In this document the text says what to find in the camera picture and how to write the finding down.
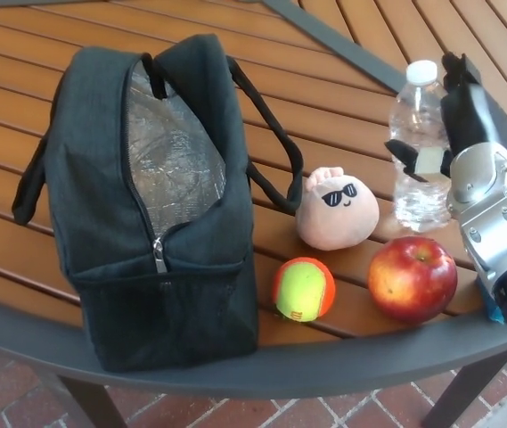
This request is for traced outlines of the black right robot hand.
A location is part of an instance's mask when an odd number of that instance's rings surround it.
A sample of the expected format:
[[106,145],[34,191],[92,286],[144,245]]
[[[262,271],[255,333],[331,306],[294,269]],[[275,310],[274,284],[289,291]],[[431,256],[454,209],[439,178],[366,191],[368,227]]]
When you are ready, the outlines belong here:
[[446,71],[446,95],[440,102],[443,124],[450,147],[423,155],[408,143],[391,138],[385,146],[404,164],[404,173],[419,182],[435,182],[450,177],[454,157],[479,143],[498,142],[491,105],[494,100],[481,85],[480,73],[465,54],[447,52],[442,56]]

